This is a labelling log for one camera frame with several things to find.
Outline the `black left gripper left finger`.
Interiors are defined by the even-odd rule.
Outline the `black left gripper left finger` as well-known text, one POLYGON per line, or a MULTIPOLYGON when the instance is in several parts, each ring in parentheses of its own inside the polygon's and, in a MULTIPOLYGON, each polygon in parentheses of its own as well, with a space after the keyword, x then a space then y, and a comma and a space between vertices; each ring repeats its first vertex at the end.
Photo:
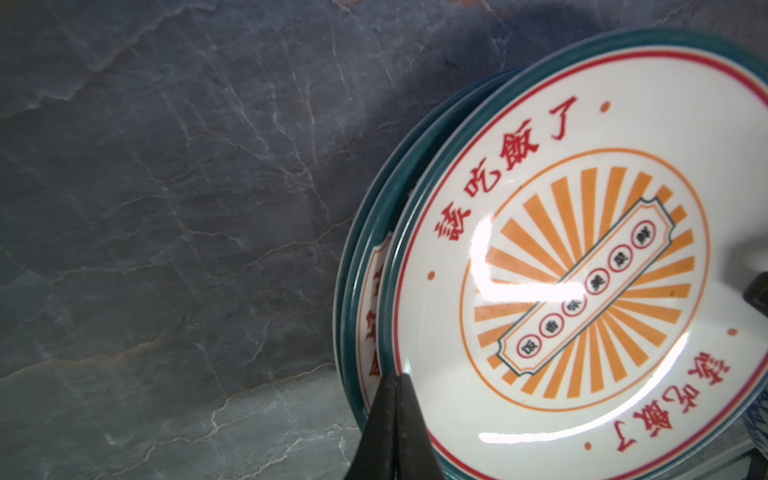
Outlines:
POLYGON ((347 479, 444 478, 409 375, 384 375, 347 479))

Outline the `sunburst pattern white plate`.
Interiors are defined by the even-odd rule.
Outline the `sunburst pattern white plate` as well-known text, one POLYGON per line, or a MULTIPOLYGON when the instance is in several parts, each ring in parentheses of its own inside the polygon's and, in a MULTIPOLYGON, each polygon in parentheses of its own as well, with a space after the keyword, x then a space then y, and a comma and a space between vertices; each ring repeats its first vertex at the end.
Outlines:
POLYGON ((767 64, 690 30, 524 69, 446 142, 377 316, 451 479, 650 479, 767 384, 767 64))

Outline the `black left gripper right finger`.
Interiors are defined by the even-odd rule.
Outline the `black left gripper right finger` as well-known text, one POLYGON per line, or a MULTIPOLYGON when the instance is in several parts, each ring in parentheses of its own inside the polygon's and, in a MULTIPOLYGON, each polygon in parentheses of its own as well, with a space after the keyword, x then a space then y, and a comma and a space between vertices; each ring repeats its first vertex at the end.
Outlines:
POLYGON ((743 299, 763 316, 768 317, 768 272, 757 275, 747 286, 743 299))

